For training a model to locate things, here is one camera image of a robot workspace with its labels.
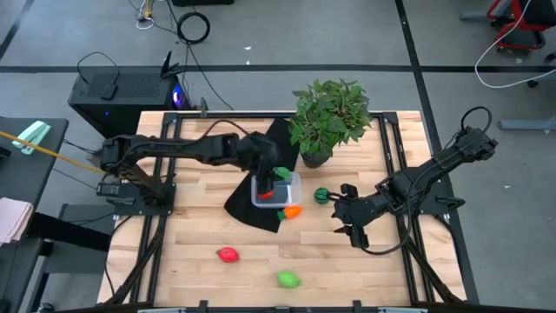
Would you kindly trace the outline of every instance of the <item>wooden table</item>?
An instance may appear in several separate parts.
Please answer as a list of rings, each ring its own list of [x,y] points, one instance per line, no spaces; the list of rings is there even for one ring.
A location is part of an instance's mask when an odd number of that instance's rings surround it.
[[[137,133],[159,136],[162,116],[163,112],[144,112]],[[430,157],[420,113],[400,111],[398,116],[407,164],[418,166]],[[272,119],[235,121],[247,131],[262,133],[272,123]],[[185,120],[182,138],[198,138],[213,122]],[[389,127],[388,131],[394,147]],[[213,129],[214,134],[224,132],[237,130],[225,123]],[[154,159],[143,159],[140,165],[152,171]],[[175,210],[166,226],[155,306],[196,307],[200,300],[208,300],[211,307],[351,306],[357,299],[364,306],[409,305],[400,251],[369,256],[352,248],[347,236],[332,232],[341,227],[338,219],[330,218],[333,205],[313,200],[318,187],[339,191],[341,183],[356,185],[360,195],[375,193],[374,185],[387,176],[377,121],[358,143],[336,147],[334,157],[319,169],[308,169],[299,156],[295,170],[301,176],[304,211],[282,222],[274,234],[238,222],[223,208],[246,173],[233,166],[178,159]],[[421,216],[420,224],[429,262],[452,292],[465,298],[449,232],[431,216]],[[107,264],[116,288],[136,262],[142,225],[143,217],[135,216],[113,238]],[[400,240],[389,214],[370,223],[366,232],[372,250],[384,250]],[[238,249],[241,261],[221,262],[215,252],[223,246]],[[294,290],[279,288],[275,273],[280,270],[295,272],[302,285]],[[425,300],[415,262],[414,272],[420,299]],[[148,278],[145,270],[140,299],[145,298]],[[98,301],[109,296],[105,277]]]

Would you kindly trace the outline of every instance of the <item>black metal frame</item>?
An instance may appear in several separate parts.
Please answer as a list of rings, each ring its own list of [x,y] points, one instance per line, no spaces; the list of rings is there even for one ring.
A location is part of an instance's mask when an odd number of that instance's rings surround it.
[[[283,112],[206,112],[206,118],[287,118],[291,117],[294,112],[290,111],[283,111]],[[400,127],[398,124],[398,117],[395,112],[383,112],[383,113],[376,113],[372,112],[371,115],[378,119],[379,127],[381,132],[381,141],[382,147],[384,150],[384,156],[387,166],[388,175],[394,173],[394,161],[392,158],[392,152],[390,149],[390,143],[388,140],[387,134],[387,124],[391,124],[392,130],[394,133],[394,141],[396,145],[396,152],[400,162],[400,168],[405,169],[407,167],[407,160],[404,154],[403,143],[401,141],[401,133]],[[162,130],[161,130],[161,137],[166,137],[169,133],[169,126],[172,122],[175,122],[175,129],[174,129],[174,138],[179,138],[182,129],[182,122],[184,119],[187,118],[202,118],[200,112],[190,112],[190,113],[176,113],[176,112],[168,112],[165,113],[163,122],[162,122]],[[154,175],[160,176],[162,168],[162,159],[157,158],[155,163],[155,170]],[[170,183],[173,182],[173,176],[175,171],[175,159],[170,158],[169,160],[169,167],[167,172],[167,180]],[[398,231],[400,236],[407,231],[405,224],[403,223],[403,218],[397,218],[397,225]],[[158,278],[158,271],[160,268],[161,256],[162,256],[162,241],[164,237],[164,231],[166,228],[167,216],[160,216],[158,220],[158,226],[156,229],[155,236],[149,242],[149,233],[152,224],[152,217],[146,216],[145,222],[143,224],[142,235],[141,235],[141,242],[139,244],[139,252],[137,256],[137,264],[135,268],[132,270],[132,273],[128,277],[128,280],[132,282],[132,284],[122,293],[118,295],[116,299],[111,298],[112,301],[108,303],[97,306],[95,308],[87,308],[87,309],[79,309],[79,310],[72,310],[72,313],[97,313],[97,312],[116,312],[117,310],[123,309],[123,307],[133,306],[133,305],[142,305],[143,309],[153,308],[153,303],[155,302],[156,297],[156,283]],[[422,234],[420,232],[420,225],[417,216],[413,216],[411,218],[411,223],[414,227],[414,240],[415,243],[411,242],[408,245],[404,246],[402,249],[402,257],[404,262],[404,270],[406,274],[407,280],[407,291],[410,299],[410,306],[412,308],[421,308],[427,309],[429,312],[451,312],[451,313],[459,313],[459,312],[548,312],[547,310],[528,310],[528,309],[516,309],[516,308],[506,308],[506,307],[493,307],[493,306],[481,306],[476,304],[468,304],[468,303],[436,303],[434,301],[434,293],[433,293],[433,284],[428,279],[434,280],[435,284],[438,286],[441,284],[440,279],[435,275],[434,270],[425,264],[426,266],[422,266],[423,263],[426,262],[425,257],[425,250],[424,244],[422,242]],[[464,251],[458,251],[460,246],[457,244],[459,240],[458,237],[453,238],[454,247],[457,250],[458,262],[460,262],[461,255]],[[427,300],[425,302],[421,302],[419,300],[417,294],[417,286],[414,280],[414,271],[413,271],[413,263],[410,257],[410,253],[415,256],[415,259],[420,259],[421,263],[421,274],[423,276],[423,283],[425,284],[425,295]],[[138,303],[138,293],[139,293],[139,286],[141,283],[142,278],[142,269],[144,268],[146,262],[153,257],[152,262],[152,269],[149,278],[149,287],[147,292],[147,301],[144,303]],[[121,304],[123,299],[127,296],[127,294],[131,291],[131,296],[129,299],[130,304]],[[355,313],[362,313],[362,312],[376,312],[376,311],[385,311],[386,307],[363,307],[361,305],[360,300],[354,300],[354,305],[352,307],[315,307],[315,308],[296,308],[296,307],[275,307],[275,308],[251,308],[251,307],[244,307],[244,308],[210,308],[208,306],[208,302],[201,300],[198,307],[188,307],[182,308],[183,311],[188,312],[198,312],[198,313],[206,313],[208,310],[211,312],[267,312],[267,313],[279,313],[280,312],[320,312],[320,313],[332,313],[332,312],[355,312]]]

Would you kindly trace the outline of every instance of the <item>gray floor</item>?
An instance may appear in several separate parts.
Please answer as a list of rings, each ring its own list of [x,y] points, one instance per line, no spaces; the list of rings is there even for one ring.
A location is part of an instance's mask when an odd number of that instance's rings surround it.
[[[23,3],[1,4],[0,41]],[[421,65],[474,65],[494,33],[487,23],[462,23],[458,15],[460,10],[488,3],[405,0]],[[202,64],[410,64],[394,1],[237,0],[231,6],[197,9],[212,24],[207,42],[194,47]],[[176,9],[180,15],[186,11]],[[154,12],[160,25],[170,26],[164,3],[155,3]],[[202,29],[194,21],[188,27],[190,33]],[[483,64],[539,65],[546,53],[556,50],[556,33],[549,31],[546,36],[545,50],[527,57],[493,52]],[[120,65],[158,65],[168,50],[184,57],[184,48],[175,44],[170,33],[137,30],[134,10],[126,0],[35,0],[0,67],[75,66],[94,50],[107,53]],[[108,63],[92,57],[86,64]],[[489,83],[509,83],[529,75],[533,73],[484,78]],[[211,72],[207,76],[237,109],[293,109],[290,91],[317,77],[360,80],[372,109],[421,108],[413,73]],[[102,138],[67,105],[75,78],[75,73],[0,74],[0,115],[67,118],[67,138],[95,148]],[[490,90],[474,74],[425,73],[424,78],[443,143],[459,127],[460,116],[475,105],[489,107],[495,121],[556,116],[554,83],[542,83],[534,90],[526,86]],[[188,81],[195,102],[205,97],[211,109],[224,109],[200,74],[188,74]],[[470,122],[481,124],[484,119],[473,117]],[[451,175],[455,195],[467,200],[460,215],[480,301],[556,309],[556,211],[551,192],[556,170],[550,162],[556,153],[554,134],[502,132],[495,125],[489,134],[500,142],[496,156],[462,166]],[[84,153],[68,146],[62,153],[85,160]],[[56,162],[56,168],[90,184],[99,179],[66,163]],[[88,187],[52,173],[39,210],[57,215],[62,203],[101,202]],[[90,306],[100,280],[100,273],[53,276],[43,300],[60,310]]]

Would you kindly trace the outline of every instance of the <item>green toy fruit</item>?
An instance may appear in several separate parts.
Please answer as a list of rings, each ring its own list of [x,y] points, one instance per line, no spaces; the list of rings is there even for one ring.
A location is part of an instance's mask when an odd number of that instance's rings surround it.
[[[314,192],[314,200],[317,203],[328,203],[328,189],[320,187]]]
[[[281,287],[292,289],[301,284],[301,279],[299,279],[294,273],[290,271],[281,271],[276,274],[276,278],[278,279],[278,283]]]

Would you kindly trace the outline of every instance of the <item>red toy pepper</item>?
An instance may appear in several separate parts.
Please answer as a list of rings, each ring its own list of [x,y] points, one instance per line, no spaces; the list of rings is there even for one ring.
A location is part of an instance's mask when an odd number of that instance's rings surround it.
[[[234,248],[224,247],[216,252],[218,257],[225,263],[237,262],[240,259],[240,254]]]

